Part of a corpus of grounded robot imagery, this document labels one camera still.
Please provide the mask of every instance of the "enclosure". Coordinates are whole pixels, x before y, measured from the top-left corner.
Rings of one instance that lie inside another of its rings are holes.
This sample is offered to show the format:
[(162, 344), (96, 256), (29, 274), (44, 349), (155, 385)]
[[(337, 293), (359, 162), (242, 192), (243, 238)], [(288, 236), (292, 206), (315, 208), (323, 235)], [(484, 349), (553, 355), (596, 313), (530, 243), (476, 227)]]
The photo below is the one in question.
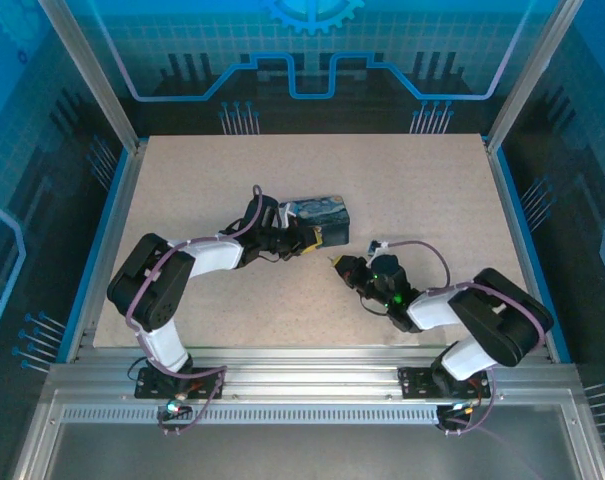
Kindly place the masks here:
[[(465, 330), (399, 332), (317, 252), (193, 281), (180, 336), (229, 371), (164, 438), (107, 285), (140, 236), (214, 234), (255, 183), (342, 196), (338, 255), (426, 241), (455, 282), (492, 266), (550, 310), (495, 369), (488, 433), (445, 436), (397, 380)], [(201, 471), (605, 478), (605, 0), (0, 0), (0, 478)]]

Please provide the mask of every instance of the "table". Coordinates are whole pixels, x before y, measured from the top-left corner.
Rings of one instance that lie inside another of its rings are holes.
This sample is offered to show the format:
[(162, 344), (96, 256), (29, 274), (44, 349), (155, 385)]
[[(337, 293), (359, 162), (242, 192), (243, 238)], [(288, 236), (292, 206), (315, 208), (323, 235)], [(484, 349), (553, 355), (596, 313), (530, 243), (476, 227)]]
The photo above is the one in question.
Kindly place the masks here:
[[(189, 347), (447, 345), (463, 327), (402, 333), (367, 313), (327, 259), (363, 255), (372, 239), (418, 239), (446, 257), (454, 282), (492, 266), (524, 287), (479, 135), (256, 135), (151, 137), (114, 273), (141, 236), (214, 234), (244, 213), (251, 187), (280, 201), (341, 195), (349, 245), (192, 280), (176, 323)], [(440, 286), (444, 270), (422, 247), (396, 249), (417, 288)], [(136, 346), (105, 301), (96, 347)]]

